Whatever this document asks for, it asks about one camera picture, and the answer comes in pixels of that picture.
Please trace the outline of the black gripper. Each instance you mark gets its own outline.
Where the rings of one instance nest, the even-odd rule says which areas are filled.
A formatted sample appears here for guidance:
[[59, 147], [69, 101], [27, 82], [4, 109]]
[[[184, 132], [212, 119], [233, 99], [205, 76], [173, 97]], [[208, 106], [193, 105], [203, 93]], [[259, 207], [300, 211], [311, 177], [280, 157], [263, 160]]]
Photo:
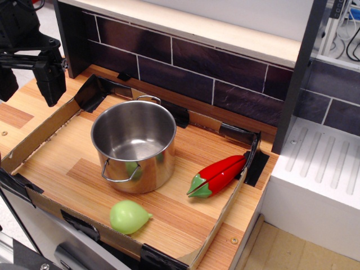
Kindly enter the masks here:
[[37, 86], [49, 107], [55, 106], [66, 91], [66, 60], [60, 41], [40, 32], [32, 1], [1, 1], [0, 98], [7, 102], [19, 85], [11, 69], [33, 69]]

